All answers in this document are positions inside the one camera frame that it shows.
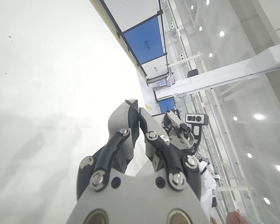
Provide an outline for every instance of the white ceiling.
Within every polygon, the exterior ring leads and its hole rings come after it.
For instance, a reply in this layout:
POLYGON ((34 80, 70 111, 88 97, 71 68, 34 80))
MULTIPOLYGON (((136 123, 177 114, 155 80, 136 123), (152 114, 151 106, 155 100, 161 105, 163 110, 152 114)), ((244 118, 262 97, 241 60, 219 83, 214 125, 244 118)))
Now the white ceiling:
MULTIPOLYGON (((251 0, 174 0, 180 31, 186 32, 193 53, 201 51, 207 70, 253 57, 273 41, 251 0)), ((215 89, 219 94, 225 85, 215 89)), ((280 104, 266 76, 247 80, 222 96, 221 108, 251 185, 263 223, 280 223, 280 104), (264 120, 256 120, 260 113, 264 120), (263 197, 271 201, 267 205, 263 197)))

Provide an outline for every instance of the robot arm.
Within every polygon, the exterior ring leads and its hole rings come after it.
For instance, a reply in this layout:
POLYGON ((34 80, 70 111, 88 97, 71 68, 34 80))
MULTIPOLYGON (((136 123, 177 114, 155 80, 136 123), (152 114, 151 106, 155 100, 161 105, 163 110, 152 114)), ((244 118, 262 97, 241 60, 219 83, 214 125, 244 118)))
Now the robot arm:
POLYGON ((113 112, 108 130, 107 144, 79 165, 77 204, 67 224, 209 223, 200 205, 199 161, 169 143, 167 132, 138 109, 137 100, 126 100, 113 112), (131 177, 124 172, 139 124, 155 173, 131 177))

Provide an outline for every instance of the white support beam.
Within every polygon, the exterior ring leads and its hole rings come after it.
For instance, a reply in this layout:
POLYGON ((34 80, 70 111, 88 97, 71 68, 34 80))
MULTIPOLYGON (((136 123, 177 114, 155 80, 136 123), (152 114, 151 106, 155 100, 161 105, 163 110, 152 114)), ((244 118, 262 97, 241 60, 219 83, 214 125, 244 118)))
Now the white support beam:
POLYGON ((247 191, 246 186, 217 186, 216 191, 247 191))
POLYGON ((239 80, 256 78, 279 68, 280 44, 264 50, 253 58, 177 81, 169 88, 156 91, 156 98, 161 100, 178 94, 195 93, 239 80))
POLYGON ((168 67, 172 67, 172 66, 175 66, 175 65, 178 65, 178 64, 186 63, 186 62, 188 62, 190 60, 193 60, 193 59, 196 59, 196 58, 200 58, 200 56, 201 56, 201 54, 199 52, 197 55, 191 56, 189 58, 186 58, 186 59, 184 59, 182 61, 178 61, 176 63, 169 64, 168 67))
POLYGON ((243 83, 243 82, 244 82, 244 80, 243 80, 243 81, 238 81, 238 82, 236 82, 235 84, 233 84, 233 85, 231 85, 229 88, 227 88, 225 91, 222 91, 222 92, 218 95, 218 97, 220 97, 220 96, 224 95, 225 93, 231 91, 233 88, 237 87, 238 85, 240 85, 240 84, 243 83))

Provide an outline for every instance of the blue display screen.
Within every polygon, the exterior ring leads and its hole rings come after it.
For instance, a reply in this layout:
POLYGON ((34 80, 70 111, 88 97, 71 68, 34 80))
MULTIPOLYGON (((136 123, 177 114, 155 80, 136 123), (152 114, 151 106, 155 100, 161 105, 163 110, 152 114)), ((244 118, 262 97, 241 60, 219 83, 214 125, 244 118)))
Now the blue display screen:
POLYGON ((157 17, 124 33, 124 36, 140 64, 164 54, 157 17))
POLYGON ((159 106, 161 109, 161 113, 165 113, 169 109, 175 110, 175 104, 174 104, 173 97, 159 101, 159 106))

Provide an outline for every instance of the silver screw head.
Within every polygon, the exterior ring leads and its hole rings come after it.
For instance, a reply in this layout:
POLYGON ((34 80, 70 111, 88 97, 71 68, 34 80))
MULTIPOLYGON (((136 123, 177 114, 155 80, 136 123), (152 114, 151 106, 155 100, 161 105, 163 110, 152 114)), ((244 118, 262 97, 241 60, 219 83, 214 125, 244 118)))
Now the silver screw head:
POLYGON ((195 165, 195 159, 193 157, 188 157, 188 163, 193 167, 195 165))
POLYGON ((128 132, 128 130, 126 128, 120 129, 120 133, 121 134, 126 134, 127 132, 128 132))
POLYGON ((173 181, 177 185, 179 185, 179 184, 182 185, 184 183, 184 178, 180 174, 176 173, 176 174, 173 175, 173 181))
POLYGON ((94 160, 91 156, 83 158, 82 161, 80 162, 80 169, 83 169, 87 165, 91 166, 93 164, 93 161, 94 160))
POLYGON ((104 176, 103 175, 100 175, 100 174, 96 174, 94 177, 93 177, 93 184, 95 186, 98 186, 100 183, 102 183, 104 180, 104 176))
POLYGON ((157 134, 156 134, 155 132, 150 132, 150 133, 149 133, 149 137, 150 137, 151 139, 156 138, 156 137, 157 137, 157 134))
POLYGON ((167 136, 161 135, 160 137, 161 137, 161 139, 163 139, 164 142, 166 142, 166 143, 170 142, 170 140, 169 140, 169 138, 167 136))

